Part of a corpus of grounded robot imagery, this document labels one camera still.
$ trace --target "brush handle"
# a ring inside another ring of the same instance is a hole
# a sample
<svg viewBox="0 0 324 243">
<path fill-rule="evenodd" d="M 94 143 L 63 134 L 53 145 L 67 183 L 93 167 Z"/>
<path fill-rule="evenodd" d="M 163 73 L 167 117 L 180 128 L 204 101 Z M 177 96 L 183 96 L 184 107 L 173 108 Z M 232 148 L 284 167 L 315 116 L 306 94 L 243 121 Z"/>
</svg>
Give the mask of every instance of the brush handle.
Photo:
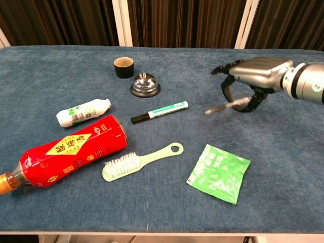
<svg viewBox="0 0 324 243">
<path fill-rule="evenodd" d="M 179 150 L 177 152 L 172 151 L 172 147 L 178 147 Z M 160 149 L 157 152 L 150 153 L 144 156 L 139 156 L 141 159 L 141 165 L 147 165 L 150 162 L 156 161 L 161 158 L 166 158 L 170 156 L 180 155 L 183 152 L 183 146 L 180 143 L 171 143 L 167 147 Z"/>
</svg>

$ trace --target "red plastic bottle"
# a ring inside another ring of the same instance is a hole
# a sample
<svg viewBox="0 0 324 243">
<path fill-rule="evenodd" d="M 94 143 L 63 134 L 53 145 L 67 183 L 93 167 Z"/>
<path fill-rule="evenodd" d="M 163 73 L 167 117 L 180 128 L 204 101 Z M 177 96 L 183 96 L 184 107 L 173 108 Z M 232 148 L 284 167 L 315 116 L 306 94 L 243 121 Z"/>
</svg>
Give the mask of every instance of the red plastic bottle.
<svg viewBox="0 0 324 243">
<path fill-rule="evenodd" d="M 0 194 L 20 185 L 48 187 L 126 145 L 123 127 L 113 115 L 109 115 L 76 133 L 26 151 L 13 172 L 0 176 Z"/>
</svg>

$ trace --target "marker pen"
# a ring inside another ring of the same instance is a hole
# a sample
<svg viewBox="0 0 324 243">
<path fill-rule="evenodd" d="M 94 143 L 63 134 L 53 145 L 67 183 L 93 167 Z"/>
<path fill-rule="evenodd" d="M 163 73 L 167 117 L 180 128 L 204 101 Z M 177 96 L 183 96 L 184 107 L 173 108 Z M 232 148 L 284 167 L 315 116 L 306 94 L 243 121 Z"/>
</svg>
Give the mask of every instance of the marker pen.
<svg viewBox="0 0 324 243">
<path fill-rule="evenodd" d="M 147 113 L 134 116 L 131 118 L 131 121 L 133 124 L 136 124 L 136 123 L 143 122 L 145 120 L 150 120 L 155 117 L 166 115 L 166 114 L 169 114 L 169 113 L 172 113 L 172 112 L 175 112 L 178 110 L 186 109 L 186 108 L 188 108 L 188 102 L 183 101 L 183 102 L 180 102 L 180 103 L 177 103 L 174 105 L 169 105 L 169 106 L 157 109 L 157 110 L 152 110 Z"/>
</svg>

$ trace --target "white plastic bottle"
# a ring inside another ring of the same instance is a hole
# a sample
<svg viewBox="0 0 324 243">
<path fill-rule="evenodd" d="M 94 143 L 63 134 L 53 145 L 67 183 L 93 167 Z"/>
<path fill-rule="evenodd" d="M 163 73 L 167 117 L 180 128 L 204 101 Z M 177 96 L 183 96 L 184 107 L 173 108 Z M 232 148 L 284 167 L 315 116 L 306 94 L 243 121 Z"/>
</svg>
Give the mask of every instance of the white plastic bottle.
<svg viewBox="0 0 324 243">
<path fill-rule="evenodd" d="M 61 110 L 57 113 L 56 118 L 62 127 L 67 128 L 76 123 L 83 122 L 84 120 L 98 117 L 105 113 L 110 107 L 111 103 L 108 99 L 95 99 L 76 107 Z"/>
</svg>

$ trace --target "red bottle label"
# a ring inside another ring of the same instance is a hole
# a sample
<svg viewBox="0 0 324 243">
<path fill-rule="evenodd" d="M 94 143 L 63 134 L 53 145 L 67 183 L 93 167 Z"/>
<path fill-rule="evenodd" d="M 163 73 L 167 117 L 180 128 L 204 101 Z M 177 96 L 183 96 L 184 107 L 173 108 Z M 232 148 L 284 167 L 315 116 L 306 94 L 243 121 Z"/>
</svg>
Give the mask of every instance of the red bottle label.
<svg viewBox="0 0 324 243">
<path fill-rule="evenodd" d="M 48 187 L 126 145 L 126 134 L 121 124 L 110 115 L 76 133 L 26 151 L 20 165 L 33 186 Z"/>
</svg>

